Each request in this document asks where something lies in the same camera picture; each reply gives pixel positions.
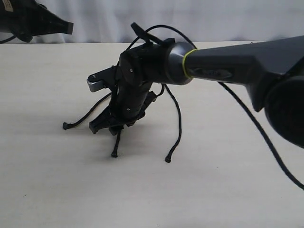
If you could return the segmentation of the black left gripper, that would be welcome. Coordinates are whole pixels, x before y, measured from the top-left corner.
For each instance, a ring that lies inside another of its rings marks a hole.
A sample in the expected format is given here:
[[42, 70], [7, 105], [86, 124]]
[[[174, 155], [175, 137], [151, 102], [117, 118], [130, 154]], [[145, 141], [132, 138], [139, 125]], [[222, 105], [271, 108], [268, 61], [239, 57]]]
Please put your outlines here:
[[0, 32], [11, 34], [2, 39], [29, 43], [34, 37], [50, 34], [73, 34], [73, 23], [61, 19], [35, 0], [2, 0], [0, 2]]

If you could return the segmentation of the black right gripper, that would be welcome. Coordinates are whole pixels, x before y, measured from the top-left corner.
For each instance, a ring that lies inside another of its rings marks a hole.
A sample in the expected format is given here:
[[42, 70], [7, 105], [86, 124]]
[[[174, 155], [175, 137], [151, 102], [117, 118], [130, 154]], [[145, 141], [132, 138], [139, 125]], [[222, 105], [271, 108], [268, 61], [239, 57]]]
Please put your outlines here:
[[167, 46], [145, 43], [125, 50], [119, 57], [119, 71], [115, 96], [94, 120], [89, 123], [93, 134], [108, 128], [116, 136], [125, 127], [131, 127], [145, 116], [147, 107], [157, 95], [150, 92], [153, 83], [164, 82], [164, 65]]

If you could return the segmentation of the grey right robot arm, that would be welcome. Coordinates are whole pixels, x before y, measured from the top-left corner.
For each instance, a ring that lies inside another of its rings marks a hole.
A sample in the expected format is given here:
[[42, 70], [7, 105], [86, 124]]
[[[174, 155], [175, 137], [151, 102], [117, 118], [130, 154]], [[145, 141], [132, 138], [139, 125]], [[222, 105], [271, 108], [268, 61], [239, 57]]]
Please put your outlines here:
[[112, 90], [109, 106], [89, 123], [103, 128], [132, 125], [155, 98], [153, 83], [185, 85], [199, 78], [247, 89], [255, 111], [264, 110], [273, 129], [304, 145], [304, 38], [196, 49], [167, 39], [146, 42], [120, 54], [118, 66], [90, 75], [91, 91]]

